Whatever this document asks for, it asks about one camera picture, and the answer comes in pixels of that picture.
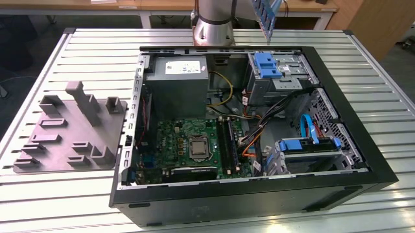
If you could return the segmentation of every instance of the ram slot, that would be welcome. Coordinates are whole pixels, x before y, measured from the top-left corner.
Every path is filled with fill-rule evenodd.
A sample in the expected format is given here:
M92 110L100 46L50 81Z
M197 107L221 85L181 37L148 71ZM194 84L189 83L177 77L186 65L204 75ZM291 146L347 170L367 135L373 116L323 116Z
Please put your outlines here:
M222 119L216 120L216 132L217 132L217 144L218 144L218 151L220 151L220 160L221 160L221 169L224 174L230 173L230 160L229 160L229 152L226 147L226 138L229 134L225 130L225 125Z
M232 130L232 121L226 120L226 132L229 134L228 137L228 150L229 150L229 157L232 159L232 171L238 170L238 161L237 161L237 153L236 153L236 144L234 144L234 136L233 136L233 130Z
M232 174L238 170L238 161L230 121L228 119L218 119L216 121L216 130L222 172L224 174Z

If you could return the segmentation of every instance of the blue circuit board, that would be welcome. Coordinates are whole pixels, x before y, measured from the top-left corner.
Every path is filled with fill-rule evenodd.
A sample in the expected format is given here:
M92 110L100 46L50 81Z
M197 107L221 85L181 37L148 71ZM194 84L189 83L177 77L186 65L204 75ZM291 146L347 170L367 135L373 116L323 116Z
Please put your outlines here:
M269 45L276 20L275 13L266 0L252 0L252 6L257 22L264 32L266 43Z

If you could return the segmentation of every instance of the slotted aluminum extrusion table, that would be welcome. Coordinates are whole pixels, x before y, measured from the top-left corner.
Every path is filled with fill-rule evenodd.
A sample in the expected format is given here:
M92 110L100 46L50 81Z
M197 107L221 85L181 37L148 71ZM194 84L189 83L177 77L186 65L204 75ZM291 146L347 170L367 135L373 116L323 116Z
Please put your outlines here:
M257 30L234 30L236 45L265 45ZM192 45L188 29L76 29L65 33L0 142L0 232L133 232L140 228L108 207L113 170L16 175L12 164L48 95L70 99L66 81L86 94L130 101L140 46ZM313 46L399 182L329 211L200 224L165 232L411 232L415 229L415 107L352 35L275 31L275 46Z

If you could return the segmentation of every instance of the workbench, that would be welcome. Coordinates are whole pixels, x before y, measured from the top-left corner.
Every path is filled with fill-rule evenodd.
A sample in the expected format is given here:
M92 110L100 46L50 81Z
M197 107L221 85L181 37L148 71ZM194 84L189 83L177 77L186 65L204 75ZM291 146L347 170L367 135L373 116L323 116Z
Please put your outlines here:
M317 18L315 30L324 30L333 12L332 0L325 5L313 0L288 0L288 17ZM117 3L90 4L89 0L0 0L0 15L52 16L140 16L142 28L150 28L149 16L189 16L194 0L117 0ZM284 4L279 15L284 15Z
M190 46L188 29L76 29L56 45L0 142L0 232L132 232L140 228L108 207L113 170L16 175L13 161L41 114L44 95L82 81L97 99L130 104L140 46ZM236 45L265 45L258 30L234 30ZM270 45L313 46L393 169L399 182L329 211L170 225L162 232L381 232L415 227L415 106L353 35L275 31Z

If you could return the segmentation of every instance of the open computer tower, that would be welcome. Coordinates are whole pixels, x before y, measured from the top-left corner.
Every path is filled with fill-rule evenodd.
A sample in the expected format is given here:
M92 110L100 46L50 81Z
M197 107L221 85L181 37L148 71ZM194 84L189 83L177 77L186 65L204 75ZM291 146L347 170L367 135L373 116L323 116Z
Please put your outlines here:
M312 47L141 47L109 206L138 226L327 210L397 181Z

